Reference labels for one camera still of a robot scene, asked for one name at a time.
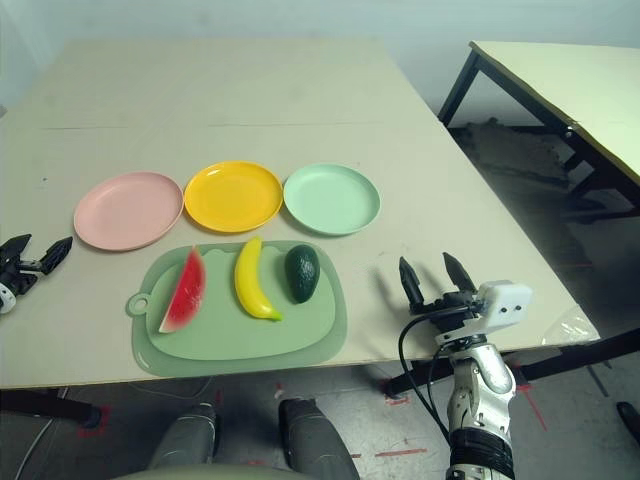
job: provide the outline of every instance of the white table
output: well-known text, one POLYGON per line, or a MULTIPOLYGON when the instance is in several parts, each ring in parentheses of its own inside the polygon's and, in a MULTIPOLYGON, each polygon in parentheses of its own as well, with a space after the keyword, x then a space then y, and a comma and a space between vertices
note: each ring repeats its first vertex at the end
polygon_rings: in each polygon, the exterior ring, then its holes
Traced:
POLYGON ((640 49, 522 42, 471 42, 471 53, 438 117, 451 121, 477 72, 483 72, 587 161, 595 172, 573 191, 616 188, 640 214, 640 49))
MULTIPOLYGON (((527 321, 491 335, 501 349, 597 338, 377 42, 76 42, 2 122, 2 239, 32 233, 27 257, 72 233, 74 207, 93 185, 135 170, 185 185, 221 160, 259 162, 282 180, 309 163, 337 162, 377 185, 382 211, 364 231, 340 238, 310 236, 278 215, 235 236, 205 232, 183 216, 158 242, 128 253, 76 240, 64 263, 0 317, 0 387, 150 378, 132 356, 124 312, 148 267, 176 246, 244 241, 256 233, 308 240, 332 258, 349 331, 326 365, 398 358, 397 338, 409 318, 400 255, 417 266, 428 301, 442 293, 438 285, 453 289, 443 251, 478 284, 508 278, 530 285, 535 301, 527 321), (563 334, 576 317, 585 332, 563 334)), ((428 358, 432 336, 426 329, 412 334, 407 357, 428 358)))

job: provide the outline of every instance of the green cutting board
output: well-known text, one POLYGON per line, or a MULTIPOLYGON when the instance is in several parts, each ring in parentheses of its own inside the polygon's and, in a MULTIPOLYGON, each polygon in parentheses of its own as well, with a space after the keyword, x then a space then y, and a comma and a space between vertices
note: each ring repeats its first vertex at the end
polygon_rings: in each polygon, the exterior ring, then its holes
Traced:
MULTIPOLYGON (((280 257, 281 259, 282 255, 285 254, 290 248, 299 244, 300 242, 291 241, 275 241, 264 243, 265 251, 269 251, 271 248, 274 249, 272 254, 267 254, 267 257, 272 257, 272 259, 274 259, 276 272, 278 272, 278 261, 275 259, 277 257, 280 257)), ((219 250, 221 251, 221 253, 224 252, 233 255, 239 252, 242 246, 243 244, 213 244, 199 245, 198 249, 203 254, 203 256, 206 257, 207 253, 212 250, 219 250)), ((186 256, 190 250, 190 247, 182 247, 165 253, 153 263, 144 277, 140 292, 134 295, 134 297, 132 297, 127 303, 127 313, 133 318, 132 346, 134 357, 138 365, 140 365, 140 367, 145 371, 159 376, 191 377, 221 373, 295 368, 317 364, 331 358, 340 350, 346 337, 346 306, 344 303, 344 296, 342 293, 342 288, 340 286, 340 281, 336 274, 335 268, 331 263, 331 260, 319 247, 316 247, 315 245, 310 246, 313 247, 318 253, 318 257, 320 260, 321 277, 324 277, 327 281, 327 286, 332 294, 334 310, 333 321, 329 322, 330 325, 328 331, 315 343, 311 343, 306 347, 302 347, 298 350, 285 353, 266 355, 262 357, 236 357, 232 359, 221 360, 195 360, 192 358, 180 358, 170 355, 157 348, 151 341, 150 337, 149 328, 150 325, 152 325, 152 322, 147 321, 146 308, 142 309, 144 311, 137 308, 139 307, 139 305, 137 305, 137 300, 144 299, 148 301, 149 299, 151 299, 154 295, 153 292, 156 284, 163 278, 163 275, 165 275, 167 271, 175 269, 177 271, 176 275, 179 275, 180 269, 184 264, 186 256)), ((261 268, 261 281, 263 281, 263 288, 265 289, 266 293, 270 293, 268 290, 269 287, 266 287, 266 283, 264 283, 263 270, 264 269, 261 268)), ((283 278, 280 277, 278 282, 279 283, 277 283, 277 288, 281 288, 279 285, 282 285, 283 278)), ((288 293, 286 293, 286 289, 282 288, 282 292, 284 292, 283 295, 285 295, 285 297, 288 296, 288 293)), ((258 320, 250 317, 246 320, 250 320, 251 322, 265 322, 265 326, 268 326, 271 323, 266 320, 258 320)))
POLYGON ((181 265, 165 271, 150 295, 134 295, 129 310, 146 315, 151 343, 174 357, 232 360, 279 355, 308 347, 331 330, 335 318, 333 289, 321 270, 313 296, 301 304, 294 302, 285 275, 285 254, 276 247, 265 246, 259 264, 260 285, 282 314, 282 321, 256 319, 244 311, 233 285, 239 252, 218 248, 202 256, 205 294, 198 313, 186 327, 173 333, 158 331, 180 278, 181 265))

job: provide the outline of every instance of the cutting board handle hole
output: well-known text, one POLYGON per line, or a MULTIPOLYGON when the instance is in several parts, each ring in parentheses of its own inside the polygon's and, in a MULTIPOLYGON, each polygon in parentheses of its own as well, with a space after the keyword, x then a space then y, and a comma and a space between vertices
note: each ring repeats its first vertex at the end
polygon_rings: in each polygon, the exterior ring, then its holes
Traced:
POLYGON ((127 302, 127 311, 129 315, 142 315, 147 312, 149 307, 149 295, 146 293, 138 293, 131 297, 127 302))

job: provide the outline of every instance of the avocado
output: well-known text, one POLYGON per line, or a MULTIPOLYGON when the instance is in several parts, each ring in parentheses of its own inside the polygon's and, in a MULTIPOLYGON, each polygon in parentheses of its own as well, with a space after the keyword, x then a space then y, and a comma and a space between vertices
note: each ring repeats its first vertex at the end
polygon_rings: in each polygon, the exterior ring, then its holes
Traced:
POLYGON ((284 269, 293 298, 298 303, 309 300, 320 277, 320 262, 315 250, 308 245, 296 245, 287 253, 284 269))

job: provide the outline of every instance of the yellow banana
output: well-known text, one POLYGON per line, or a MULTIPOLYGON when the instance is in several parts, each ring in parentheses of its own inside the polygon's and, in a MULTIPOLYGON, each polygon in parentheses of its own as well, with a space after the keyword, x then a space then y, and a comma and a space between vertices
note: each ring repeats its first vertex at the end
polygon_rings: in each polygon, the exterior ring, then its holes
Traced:
POLYGON ((236 295, 247 313, 256 318, 282 320, 282 315, 276 311, 269 299, 260 288, 258 281, 258 263, 262 239, 254 237, 249 240, 238 256, 234 274, 236 295))

